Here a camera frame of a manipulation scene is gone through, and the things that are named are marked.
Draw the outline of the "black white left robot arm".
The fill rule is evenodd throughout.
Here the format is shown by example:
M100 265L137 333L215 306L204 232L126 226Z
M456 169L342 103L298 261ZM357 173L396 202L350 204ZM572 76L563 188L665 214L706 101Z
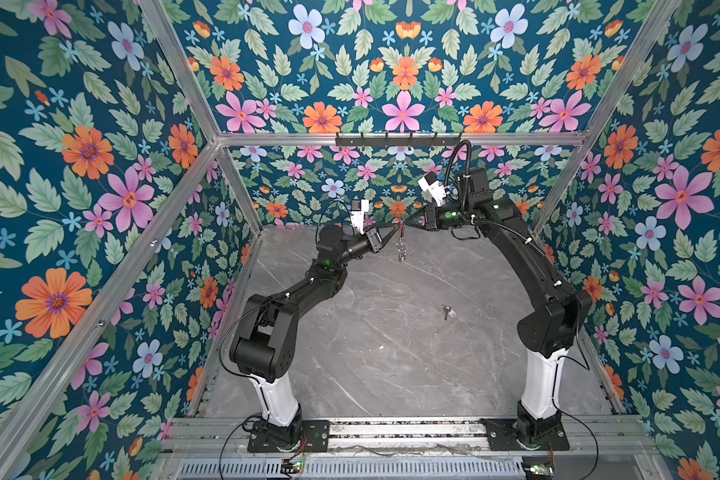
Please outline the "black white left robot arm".
M316 257L304 277L270 295L254 294L245 304L229 350L238 375L254 386L262 419L254 428L258 438L280 451L304 444L303 413L289 378L301 318L335 297L348 276L347 265L382 251L395 236L376 228L347 234L338 225L317 232Z

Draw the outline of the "red keyring with metal rings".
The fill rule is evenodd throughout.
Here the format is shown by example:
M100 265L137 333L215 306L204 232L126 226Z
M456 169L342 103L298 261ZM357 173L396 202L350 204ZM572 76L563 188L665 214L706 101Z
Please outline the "red keyring with metal rings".
M405 222L400 220L398 222L398 237L396 240L396 249L398 254L398 261L404 262L407 257L407 246L405 241Z

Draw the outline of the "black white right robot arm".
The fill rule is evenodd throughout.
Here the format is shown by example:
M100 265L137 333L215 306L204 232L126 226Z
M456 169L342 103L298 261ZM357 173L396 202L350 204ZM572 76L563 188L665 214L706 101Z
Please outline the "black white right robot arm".
M458 176L455 197L447 194L445 184L433 172L420 178L418 186L432 200L412 215L423 219L424 229L477 230L500 250L525 288L533 311L517 324L527 366L513 436L528 450L562 440L561 376L591 309L590 296L574 288L554 267L535 242L516 204L494 197L485 170Z

